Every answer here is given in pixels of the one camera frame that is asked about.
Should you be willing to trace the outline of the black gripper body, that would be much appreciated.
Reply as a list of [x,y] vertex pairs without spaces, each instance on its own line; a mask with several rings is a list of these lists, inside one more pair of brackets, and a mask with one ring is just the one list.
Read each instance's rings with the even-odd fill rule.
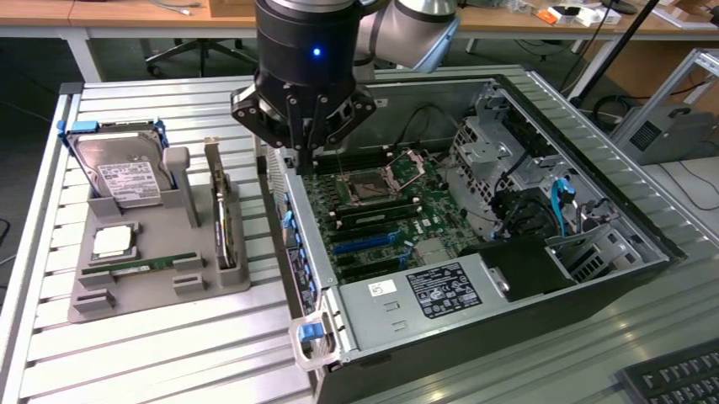
[[288,87],[348,95],[360,24],[356,1],[257,1],[258,70],[254,87],[276,95]]

